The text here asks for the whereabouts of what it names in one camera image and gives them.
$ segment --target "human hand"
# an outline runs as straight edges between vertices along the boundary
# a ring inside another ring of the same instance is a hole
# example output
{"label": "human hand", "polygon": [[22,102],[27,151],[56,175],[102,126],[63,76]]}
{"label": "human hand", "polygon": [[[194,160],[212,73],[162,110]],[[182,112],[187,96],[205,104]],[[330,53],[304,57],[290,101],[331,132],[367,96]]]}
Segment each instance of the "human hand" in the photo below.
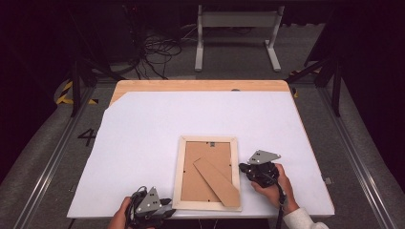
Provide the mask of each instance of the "human hand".
{"label": "human hand", "polygon": [[[289,178],[286,176],[284,168],[281,164],[275,164],[277,170],[279,171],[278,183],[283,188],[287,196],[287,204],[283,206],[284,213],[291,213],[299,208],[297,202],[295,201],[294,194],[292,192],[292,186],[289,182]],[[280,193],[277,185],[271,185],[267,188],[262,188],[258,183],[252,181],[251,185],[254,190],[262,195],[264,195],[268,201],[276,208],[280,207]]]}
{"label": "human hand", "polygon": [[129,204],[131,203],[131,198],[126,197],[124,201],[121,203],[118,211],[114,214],[113,218],[108,225],[108,229],[123,229],[125,228],[126,216],[125,210],[128,208]]}

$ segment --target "picture frame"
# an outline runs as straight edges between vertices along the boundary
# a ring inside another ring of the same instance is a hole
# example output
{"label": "picture frame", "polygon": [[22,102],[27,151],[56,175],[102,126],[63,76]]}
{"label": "picture frame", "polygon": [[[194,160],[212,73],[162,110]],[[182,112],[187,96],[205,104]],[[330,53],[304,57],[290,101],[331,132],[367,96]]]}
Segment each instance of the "picture frame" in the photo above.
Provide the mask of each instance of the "picture frame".
{"label": "picture frame", "polygon": [[[207,172],[211,173],[214,181],[221,184],[216,191],[197,169],[196,161],[200,158],[211,166],[209,168],[212,169]],[[240,190],[236,137],[180,137],[172,206],[174,209],[242,211]],[[234,204],[226,205],[224,198],[232,196],[229,193],[234,194],[231,200]]]}

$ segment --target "white table surface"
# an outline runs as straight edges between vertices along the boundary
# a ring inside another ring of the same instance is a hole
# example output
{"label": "white table surface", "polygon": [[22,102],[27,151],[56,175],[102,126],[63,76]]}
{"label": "white table surface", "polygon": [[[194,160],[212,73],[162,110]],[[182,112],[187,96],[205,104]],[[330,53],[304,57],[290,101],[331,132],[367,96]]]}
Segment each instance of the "white table surface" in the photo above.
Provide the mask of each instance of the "white table surface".
{"label": "white table surface", "polygon": [[[276,153],[297,202],[310,215],[334,215],[330,195],[290,92],[127,93],[102,119],[68,218],[112,217],[140,186],[172,198],[181,135],[236,136],[239,162]],[[242,212],[178,210],[174,219],[275,218],[278,209],[241,174]]]}

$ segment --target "gray carpet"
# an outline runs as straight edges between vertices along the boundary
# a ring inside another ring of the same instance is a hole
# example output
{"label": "gray carpet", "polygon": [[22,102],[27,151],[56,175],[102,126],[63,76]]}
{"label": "gray carpet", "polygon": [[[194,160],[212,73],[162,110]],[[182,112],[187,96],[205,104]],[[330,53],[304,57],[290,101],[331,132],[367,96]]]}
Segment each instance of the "gray carpet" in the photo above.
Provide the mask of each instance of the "gray carpet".
{"label": "gray carpet", "polygon": [[[281,28],[276,40],[275,51],[282,71],[275,73],[270,65],[262,42],[266,39],[263,31],[253,30],[246,35],[233,31],[210,31],[205,35],[203,70],[194,72],[196,42],[182,44],[181,54],[167,64],[165,75],[169,78],[196,79],[282,79],[288,73],[303,68],[322,26],[304,28]],[[221,43],[215,42],[221,37]],[[157,66],[161,73],[162,66]],[[147,71],[152,78],[157,76]],[[136,78],[134,72],[125,74]],[[332,116],[323,104],[319,90],[306,77],[291,85],[298,91],[295,102],[309,136],[322,174],[331,177],[333,184],[328,185],[336,215],[324,221],[330,228],[381,228],[373,208],[366,198],[356,172],[346,155],[342,138],[333,124]],[[49,183],[47,192],[34,211],[29,228],[68,228],[71,220],[66,219],[71,201],[86,160],[91,153],[94,140],[86,146],[87,139],[77,138],[89,129],[98,130],[103,111],[108,107],[115,84],[103,79],[105,83],[96,86],[91,98],[98,99],[97,105],[87,105],[78,120],[68,141],[64,157]],[[361,118],[352,103],[350,94],[343,87],[341,95],[341,119],[345,123],[357,153],[370,171],[373,180],[391,214],[397,228],[405,228],[405,196],[394,178],[384,165],[373,141],[367,133]],[[42,126],[24,152],[18,158],[0,186],[0,228],[12,228],[22,212],[30,194],[55,149],[58,139],[63,135],[70,120],[72,105],[61,104]],[[105,228],[109,219],[77,219],[72,228]],[[220,221],[222,228],[249,228],[248,225],[267,228],[259,221]],[[209,221],[202,223],[203,228],[212,228]],[[164,228],[200,228],[195,221],[171,220]]]}

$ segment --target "sleeve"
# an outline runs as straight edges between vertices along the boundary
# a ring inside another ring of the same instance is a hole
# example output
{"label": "sleeve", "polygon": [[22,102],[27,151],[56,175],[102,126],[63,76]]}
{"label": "sleeve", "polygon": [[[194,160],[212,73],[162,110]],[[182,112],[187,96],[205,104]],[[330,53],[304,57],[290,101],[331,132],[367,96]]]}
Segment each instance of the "sleeve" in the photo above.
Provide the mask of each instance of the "sleeve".
{"label": "sleeve", "polygon": [[284,217],[289,229],[328,229],[323,222],[314,223],[304,208],[299,208]]}

